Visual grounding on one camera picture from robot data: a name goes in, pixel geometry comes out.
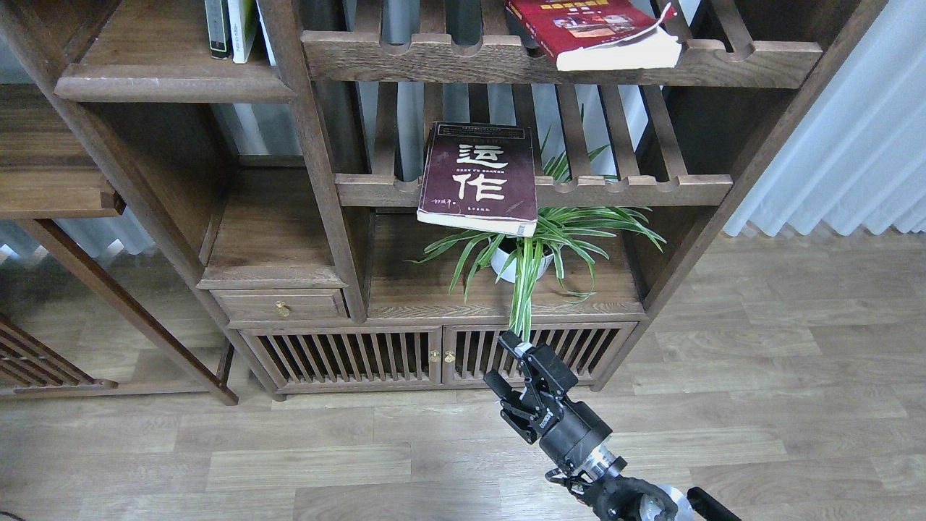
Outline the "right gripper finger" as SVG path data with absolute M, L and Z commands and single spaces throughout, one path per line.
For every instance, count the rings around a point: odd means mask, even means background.
M 500 376 L 497 370 L 490 370 L 483 376 L 483 381 L 499 398 L 502 415 L 515 415 L 517 418 L 525 416 L 522 395 L 516 392 L 509 383 Z
M 566 366 L 552 347 L 546 343 L 532 345 L 520 339 L 514 332 L 502 333 L 498 341 L 518 361 L 527 393 L 552 396 L 563 399 L 568 391 L 578 383 L 575 373 Z

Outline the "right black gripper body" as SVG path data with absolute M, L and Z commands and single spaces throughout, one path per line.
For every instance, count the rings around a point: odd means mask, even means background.
M 607 475 L 616 456 L 606 442 L 612 430 L 584 402 L 545 397 L 536 405 L 510 389 L 500 400 L 501 416 L 529 444 L 540 448 L 566 475 Z

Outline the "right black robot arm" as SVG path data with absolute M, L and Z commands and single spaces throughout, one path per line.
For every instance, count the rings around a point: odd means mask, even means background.
M 545 343 L 532 345 L 512 331 L 498 341 L 519 362 L 525 389 L 518 392 L 496 370 L 483 376 L 501 403 L 501 416 L 529 444 L 539 441 L 556 467 L 545 474 L 601 520 L 736 520 L 704 489 L 687 494 L 623 475 L 625 459 L 611 453 L 612 430 L 584 402 L 568 391 L 577 377 Z

